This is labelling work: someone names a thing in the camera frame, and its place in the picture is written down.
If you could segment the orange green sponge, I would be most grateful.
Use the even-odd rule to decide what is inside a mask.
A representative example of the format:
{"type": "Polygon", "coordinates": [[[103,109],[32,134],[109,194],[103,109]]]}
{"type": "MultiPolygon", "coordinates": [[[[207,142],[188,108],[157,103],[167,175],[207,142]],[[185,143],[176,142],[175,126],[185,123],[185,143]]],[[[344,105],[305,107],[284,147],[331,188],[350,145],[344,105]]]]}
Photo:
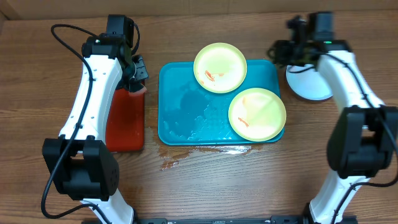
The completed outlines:
{"type": "Polygon", "coordinates": [[[147,88],[143,84],[134,85],[132,89],[129,91],[129,96],[136,97],[143,95],[147,91],[147,88]]]}

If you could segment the light blue plate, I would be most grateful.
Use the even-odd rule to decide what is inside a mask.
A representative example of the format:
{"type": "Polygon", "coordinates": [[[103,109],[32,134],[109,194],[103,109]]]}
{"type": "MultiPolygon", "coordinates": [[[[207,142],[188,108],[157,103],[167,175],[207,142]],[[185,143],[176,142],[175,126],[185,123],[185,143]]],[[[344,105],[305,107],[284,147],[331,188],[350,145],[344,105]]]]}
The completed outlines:
{"type": "Polygon", "coordinates": [[[288,65],[285,77],[290,89],[305,100],[324,101],[333,96],[326,81],[311,64],[303,67],[288,65]]]}

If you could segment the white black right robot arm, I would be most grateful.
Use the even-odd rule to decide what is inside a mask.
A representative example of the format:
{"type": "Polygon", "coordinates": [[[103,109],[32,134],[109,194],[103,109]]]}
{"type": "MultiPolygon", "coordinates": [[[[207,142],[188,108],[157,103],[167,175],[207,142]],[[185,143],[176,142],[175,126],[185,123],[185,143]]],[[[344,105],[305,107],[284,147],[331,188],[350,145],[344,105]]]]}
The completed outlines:
{"type": "Polygon", "coordinates": [[[343,212],[362,186],[397,183],[370,181],[397,154],[397,108],[386,106],[370,89],[344,40],[277,40],[267,54],[280,67],[312,65],[332,91],[340,117],[326,148],[330,171],[308,205],[306,221],[344,223],[343,212]]]}

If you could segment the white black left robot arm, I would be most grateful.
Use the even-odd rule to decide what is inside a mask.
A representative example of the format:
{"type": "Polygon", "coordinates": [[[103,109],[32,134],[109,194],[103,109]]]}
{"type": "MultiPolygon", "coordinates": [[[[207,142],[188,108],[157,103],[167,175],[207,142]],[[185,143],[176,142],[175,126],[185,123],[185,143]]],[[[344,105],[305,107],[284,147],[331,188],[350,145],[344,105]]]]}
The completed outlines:
{"type": "Polygon", "coordinates": [[[119,164],[106,146],[109,111],[118,90],[138,97],[146,92],[146,68],[132,35],[91,35],[78,58],[82,78],[70,116],[58,138],[46,139],[42,154],[50,172],[40,208],[43,215],[58,219],[90,208],[100,223],[133,223],[134,209],[121,195],[119,164]],[[80,204],[51,215],[46,209],[50,186],[80,204]]]}

